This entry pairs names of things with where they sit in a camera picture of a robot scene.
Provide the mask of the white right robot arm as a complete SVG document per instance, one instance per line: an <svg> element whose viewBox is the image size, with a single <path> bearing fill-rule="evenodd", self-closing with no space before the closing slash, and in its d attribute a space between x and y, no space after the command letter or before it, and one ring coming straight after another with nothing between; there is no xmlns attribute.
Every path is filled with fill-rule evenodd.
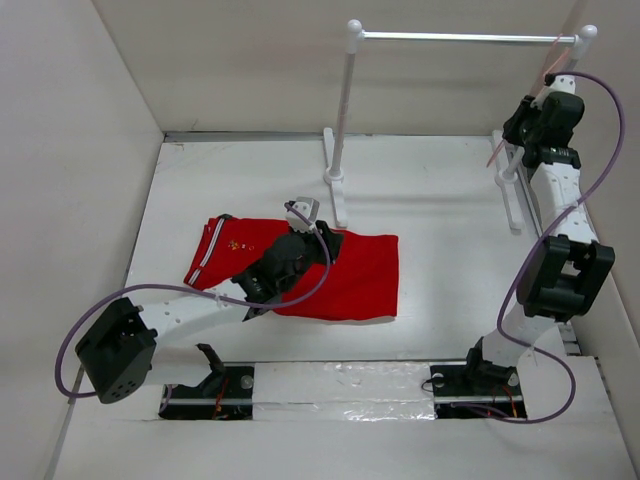
<svg viewBox="0 0 640 480"><path fill-rule="evenodd" d="M511 310L467 354L462 381L473 393L506 385L543 334L585 315L614 264L613 248L599 243L578 202L581 162L569 142L584 111L580 97L555 91L525 97L504 125L504 139L523 150L545 231L522 266Z"/></svg>

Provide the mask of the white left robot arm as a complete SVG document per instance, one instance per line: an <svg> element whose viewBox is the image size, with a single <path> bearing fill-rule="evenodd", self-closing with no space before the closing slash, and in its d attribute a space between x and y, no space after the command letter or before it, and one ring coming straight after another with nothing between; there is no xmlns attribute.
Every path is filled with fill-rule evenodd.
<svg viewBox="0 0 640 480"><path fill-rule="evenodd" d="M223 382L217 366L200 362L188 376L178 374L161 366L160 352L209 328L246 322L309 299L317 287L292 300L284 296L312 266L331 269L344 238L318 220L303 232L288 230L244 271L212 289L176 287L178 298L146 306L117 294L75 347L94 396L112 404L146 382L189 384L201 396L216 394Z"/></svg>

